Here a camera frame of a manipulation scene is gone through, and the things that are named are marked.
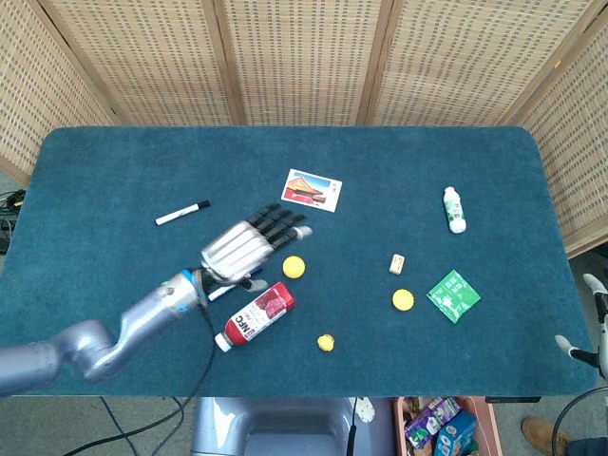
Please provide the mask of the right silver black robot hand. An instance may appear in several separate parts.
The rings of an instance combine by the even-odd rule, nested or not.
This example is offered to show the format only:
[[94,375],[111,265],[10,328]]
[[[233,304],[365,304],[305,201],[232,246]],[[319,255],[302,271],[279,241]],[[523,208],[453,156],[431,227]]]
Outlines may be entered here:
[[582,278],[591,290],[596,304],[599,323],[599,345],[596,352],[589,352],[572,345],[569,340],[557,334],[555,340],[560,349],[570,358],[583,362],[598,370],[599,376],[607,379],[607,288],[594,275],[583,274]]

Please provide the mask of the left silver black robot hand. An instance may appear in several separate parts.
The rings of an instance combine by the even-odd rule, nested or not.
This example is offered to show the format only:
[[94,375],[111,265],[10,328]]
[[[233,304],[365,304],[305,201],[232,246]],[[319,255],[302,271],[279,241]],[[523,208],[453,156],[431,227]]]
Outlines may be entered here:
[[303,224],[304,218],[271,203],[230,227],[201,250],[195,276],[202,289],[209,292],[244,282],[277,251],[313,233]]

